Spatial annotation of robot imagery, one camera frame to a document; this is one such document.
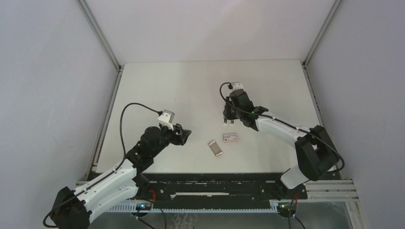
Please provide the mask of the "red staple box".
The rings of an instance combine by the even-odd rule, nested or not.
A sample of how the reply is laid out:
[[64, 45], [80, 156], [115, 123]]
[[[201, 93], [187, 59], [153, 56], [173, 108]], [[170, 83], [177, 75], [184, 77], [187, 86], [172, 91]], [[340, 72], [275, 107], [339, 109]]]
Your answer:
[[224, 141], [224, 143], [238, 142], [238, 135], [237, 134], [224, 134], [223, 141]]

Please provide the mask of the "cardboard staple box tray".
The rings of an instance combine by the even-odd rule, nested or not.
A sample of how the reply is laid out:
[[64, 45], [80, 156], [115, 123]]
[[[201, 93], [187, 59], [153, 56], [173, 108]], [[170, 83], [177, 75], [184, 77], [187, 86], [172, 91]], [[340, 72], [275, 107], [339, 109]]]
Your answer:
[[220, 155], [223, 154], [223, 151], [221, 150], [221, 148], [218, 146], [217, 142], [215, 140], [211, 141], [208, 144], [209, 148], [211, 149], [211, 151], [213, 152], [213, 154], [215, 155], [215, 157], [219, 157]]

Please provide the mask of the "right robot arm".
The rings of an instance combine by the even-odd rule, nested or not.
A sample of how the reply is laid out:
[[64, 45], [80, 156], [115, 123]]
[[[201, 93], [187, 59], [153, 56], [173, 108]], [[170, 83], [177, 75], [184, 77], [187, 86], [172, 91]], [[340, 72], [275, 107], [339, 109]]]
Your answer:
[[240, 120], [244, 126], [270, 134], [295, 150], [297, 164], [278, 179], [276, 192], [279, 197], [289, 198], [299, 185], [317, 181], [328, 172], [340, 171], [339, 163], [345, 165], [324, 127], [295, 125], [278, 118], [267, 108], [254, 106], [243, 89], [234, 90], [222, 99], [226, 119]]

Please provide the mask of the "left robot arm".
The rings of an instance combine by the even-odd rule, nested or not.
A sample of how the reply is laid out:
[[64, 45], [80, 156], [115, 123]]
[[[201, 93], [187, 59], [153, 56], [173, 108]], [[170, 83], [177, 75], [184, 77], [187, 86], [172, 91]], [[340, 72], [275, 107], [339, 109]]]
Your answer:
[[148, 180], [142, 172], [170, 144], [183, 146], [190, 130], [176, 124], [148, 127], [140, 140], [111, 169], [74, 189], [62, 188], [47, 217], [59, 229], [86, 229], [102, 213], [125, 199], [143, 199], [149, 194]]

